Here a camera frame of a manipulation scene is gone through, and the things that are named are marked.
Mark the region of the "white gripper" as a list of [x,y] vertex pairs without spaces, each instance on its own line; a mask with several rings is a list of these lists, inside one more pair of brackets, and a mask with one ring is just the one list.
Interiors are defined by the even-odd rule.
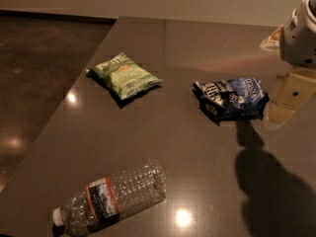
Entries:
[[316,92],[316,0],[302,0],[284,23],[260,44],[260,49],[279,49],[281,58],[294,66],[279,76],[277,92],[268,103],[265,126],[283,126]]

